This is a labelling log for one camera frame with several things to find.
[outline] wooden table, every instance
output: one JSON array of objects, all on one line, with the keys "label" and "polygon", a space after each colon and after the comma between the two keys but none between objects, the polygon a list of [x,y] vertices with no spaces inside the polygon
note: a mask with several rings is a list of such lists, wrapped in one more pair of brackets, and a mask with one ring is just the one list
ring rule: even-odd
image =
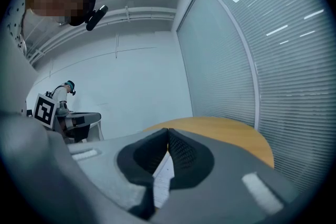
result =
[{"label": "wooden table", "polygon": [[274,168],[273,153],[266,139],[242,122],[215,117],[192,117],[163,122],[145,131],[160,128],[180,129],[240,146]]}]

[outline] wooden tabletop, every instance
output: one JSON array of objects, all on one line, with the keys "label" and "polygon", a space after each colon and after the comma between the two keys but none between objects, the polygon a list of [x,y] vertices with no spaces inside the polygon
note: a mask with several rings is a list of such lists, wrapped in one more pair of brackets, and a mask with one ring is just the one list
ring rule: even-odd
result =
[{"label": "wooden tabletop", "polygon": [[180,129],[240,146],[274,168],[273,153],[266,139],[242,122],[215,117],[192,117],[163,122],[145,131],[160,128]]}]

